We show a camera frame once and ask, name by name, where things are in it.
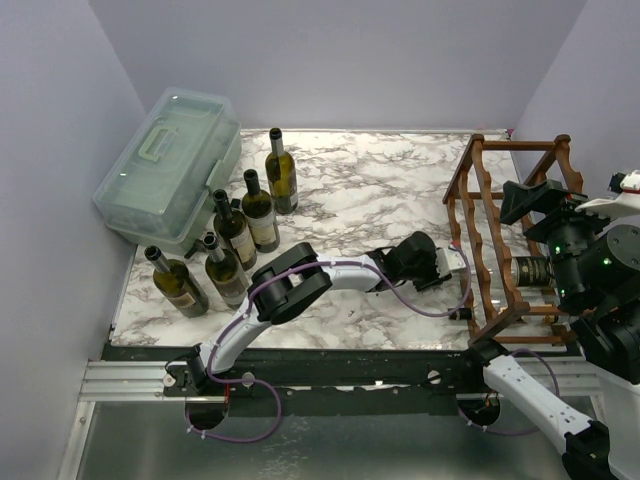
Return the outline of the clear glass wine bottle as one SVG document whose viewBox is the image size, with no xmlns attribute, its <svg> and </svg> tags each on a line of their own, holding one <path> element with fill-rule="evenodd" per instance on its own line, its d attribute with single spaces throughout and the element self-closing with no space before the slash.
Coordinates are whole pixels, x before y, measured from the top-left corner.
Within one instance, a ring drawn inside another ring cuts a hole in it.
<svg viewBox="0 0 640 480">
<path fill-rule="evenodd" d="M 545 256 L 512 257 L 510 275 L 514 289 L 551 289 L 556 286 L 551 262 Z"/>
</svg>

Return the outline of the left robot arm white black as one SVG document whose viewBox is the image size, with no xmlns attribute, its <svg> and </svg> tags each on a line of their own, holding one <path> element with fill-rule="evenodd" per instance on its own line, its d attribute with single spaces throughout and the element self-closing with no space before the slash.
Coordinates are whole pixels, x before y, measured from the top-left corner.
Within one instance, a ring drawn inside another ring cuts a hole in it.
<svg viewBox="0 0 640 480">
<path fill-rule="evenodd" d="M 437 247 L 420 231 L 396 246 L 358 257 L 321 255 L 309 243 L 299 243 L 256 271 L 231 320 L 192 349 L 186 360 L 187 382 L 201 395 L 214 393 L 221 374 L 265 330 L 296 319 L 328 291 L 397 293 L 404 283 L 422 291 L 466 267 L 458 246 Z"/>
</svg>

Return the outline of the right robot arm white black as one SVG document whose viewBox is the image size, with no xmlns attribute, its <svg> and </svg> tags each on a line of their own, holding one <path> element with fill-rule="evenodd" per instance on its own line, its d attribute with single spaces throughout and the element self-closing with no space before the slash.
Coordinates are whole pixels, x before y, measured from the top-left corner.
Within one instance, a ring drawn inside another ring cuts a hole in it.
<svg viewBox="0 0 640 480">
<path fill-rule="evenodd" d="M 639 229 L 619 221 L 639 212 L 639 173 L 615 174 L 610 189 L 614 197 L 590 200 L 554 180 L 508 181 L 500 210 L 507 225 L 543 214 L 525 236 L 549 249 L 559 308 L 574 319 L 571 329 L 594 367 L 606 420 L 574 410 L 493 339 L 466 350 L 459 370 L 467 389 L 495 390 L 532 421 L 573 479 L 639 476 Z"/>
</svg>

